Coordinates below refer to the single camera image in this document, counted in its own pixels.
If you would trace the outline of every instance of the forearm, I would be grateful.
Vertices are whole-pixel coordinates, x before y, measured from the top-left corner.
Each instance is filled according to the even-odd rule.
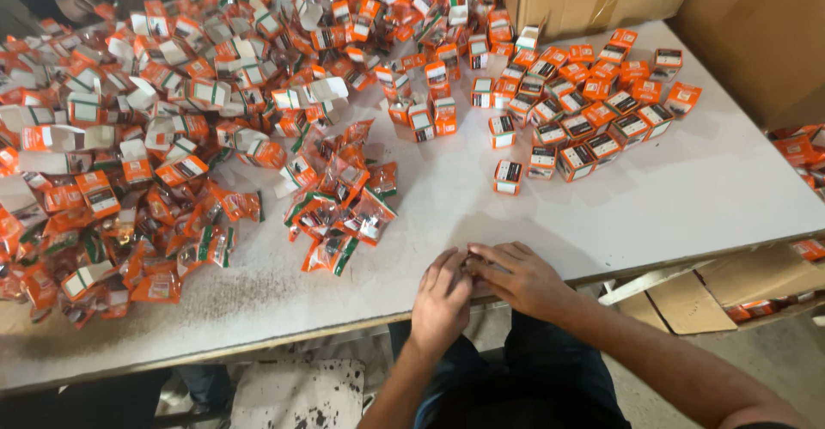
[[[734,413],[755,407],[796,414],[768,387],[705,350],[605,308],[591,298],[573,295],[565,302],[565,313],[553,313],[553,321],[622,363],[704,427],[720,427]]]
[[[404,345],[389,379],[381,386],[359,429],[400,429],[412,427],[424,389],[430,382],[437,357],[422,353],[410,341]]]

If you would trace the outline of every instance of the white table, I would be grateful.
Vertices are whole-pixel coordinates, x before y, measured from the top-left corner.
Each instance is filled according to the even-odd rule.
[[[634,28],[631,59],[657,47],[683,47],[660,21]],[[586,40],[601,47],[609,34]],[[452,89],[458,134],[416,144],[375,106],[372,86],[351,97],[346,120],[377,117],[367,156],[398,163],[399,218],[380,244],[359,245],[340,278],[302,273],[309,247],[289,243],[277,201],[275,173],[222,165],[242,191],[264,190],[266,222],[239,226],[232,267],[201,268],[187,277],[179,305],[138,304],[126,318],[95,318],[75,331],[59,312],[29,324],[28,305],[0,304],[0,391],[138,371],[269,347],[399,318],[412,307],[424,268],[449,246],[520,240],[565,280],[708,258],[715,254],[825,228],[825,205],[764,139],[696,58],[685,52],[676,80],[704,88],[699,105],[665,135],[613,165],[571,184],[523,181],[518,197],[492,191],[500,159],[528,159],[529,135],[492,150],[487,118],[470,110],[464,77]]]

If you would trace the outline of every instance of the person's right hand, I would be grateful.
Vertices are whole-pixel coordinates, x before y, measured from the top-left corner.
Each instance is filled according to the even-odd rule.
[[[80,24],[91,23],[95,20],[95,6],[103,0],[55,0],[60,12],[66,17]]]
[[[566,313],[579,294],[564,284],[550,264],[522,243],[485,246],[470,243],[469,252],[497,263],[501,271],[480,260],[469,258],[469,270],[490,284],[492,293],[510,303],[512,308],[533,318],[555,323]]]

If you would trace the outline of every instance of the human hand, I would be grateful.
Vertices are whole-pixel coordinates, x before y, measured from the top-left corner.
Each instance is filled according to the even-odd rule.
[[[486,280],[493,294],[526,315],[558,323],[559,316],[568,311],[571,301],[579,297],[575,290],[564,284],[549,263],[525,244],[516,242],[490,247],[471,243],[467,246],[469,252],[509,271],[501,271],[475,258],[467,261],[469,270]]]
[[[407,343],[426,359],[437,361],[459,338],[469,322],[473,280],[460,270],[466,251],[453,247],[424,272],[412,307],[412,331]]]
[[[86,24],[95,19],[95,6],[102,3],[103,0],[55,0],[55,2],[69,20]]]

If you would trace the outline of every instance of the person's left hand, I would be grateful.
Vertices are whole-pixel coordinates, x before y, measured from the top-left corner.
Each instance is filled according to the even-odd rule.
[[[408,342],[431,360],[439,360],[469,322],[473,280],[460,270],[467,251],[453,247],[436,258],[418,286]]]

